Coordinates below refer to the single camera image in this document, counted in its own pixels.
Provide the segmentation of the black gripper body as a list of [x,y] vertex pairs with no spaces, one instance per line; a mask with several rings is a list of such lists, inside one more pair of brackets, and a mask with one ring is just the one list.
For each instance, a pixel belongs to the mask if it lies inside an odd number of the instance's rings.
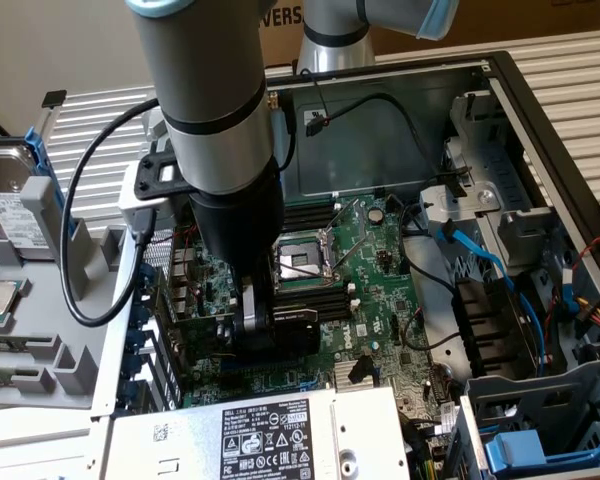
[[256,180],[227,195],[190,194],[208,252],[239,276],[250,276],[281,233],[284,199],[278,164],[269,160]]

